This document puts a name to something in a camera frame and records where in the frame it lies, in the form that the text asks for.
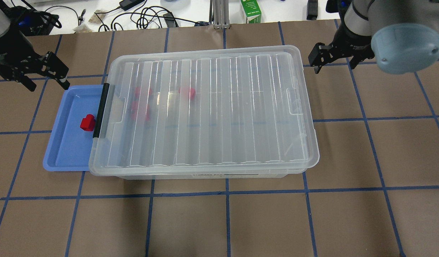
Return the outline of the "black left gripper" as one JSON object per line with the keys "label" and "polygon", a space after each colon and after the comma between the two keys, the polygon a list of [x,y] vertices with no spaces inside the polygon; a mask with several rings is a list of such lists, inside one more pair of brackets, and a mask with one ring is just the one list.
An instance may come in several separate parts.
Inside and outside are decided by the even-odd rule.
{"label": "black left gripper", "polygon": [[38,54],[21,32],[6,32],[0,36],[0,76],[5,80],[21,83],[34,92],[36,84],[27,75],[38,74],[68,90],[68,72],[69,68],[54,52]]}

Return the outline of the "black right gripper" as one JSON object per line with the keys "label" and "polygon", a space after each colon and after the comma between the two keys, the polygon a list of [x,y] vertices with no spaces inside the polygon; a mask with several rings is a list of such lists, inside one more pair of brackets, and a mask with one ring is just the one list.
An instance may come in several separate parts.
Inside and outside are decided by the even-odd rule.
{"label": "black right gripper", "polygon": [[360,62],[371,60],[375,54],[371,47],[371,31],[368,20],[342,20],[333,41],[329,45],[318,42],[311,50],[308,61],[318,74],[324,65],[350,57],[354,69]]}

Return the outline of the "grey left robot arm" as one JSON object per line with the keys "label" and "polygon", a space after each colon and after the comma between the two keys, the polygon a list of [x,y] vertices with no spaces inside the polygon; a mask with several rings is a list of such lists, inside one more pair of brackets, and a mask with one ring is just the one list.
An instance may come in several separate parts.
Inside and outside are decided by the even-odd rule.
{"label": "grey left robot arm", "polygon": [[29,91],[36,89],[36,84],[27,74],[38,74],[55,80],[64,90],[68,90],[69,68],[48,51],[46,54],[35,52],[30,41],[1,9],[0,4],[0,76],[7,81],[21,83]]}

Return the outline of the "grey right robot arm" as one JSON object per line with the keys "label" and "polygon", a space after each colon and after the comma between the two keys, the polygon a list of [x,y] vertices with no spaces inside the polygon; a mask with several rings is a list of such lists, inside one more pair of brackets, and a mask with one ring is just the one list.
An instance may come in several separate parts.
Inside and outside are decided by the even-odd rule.
{"label": "grey right robot arm", "polygon": [[439,60],[439,0],[329,0],[326,11],[338,13],[340,25],[330,44],[318,42],[309,65],[350,57],[354,69],[375,59],[388,74],[426,69]]}

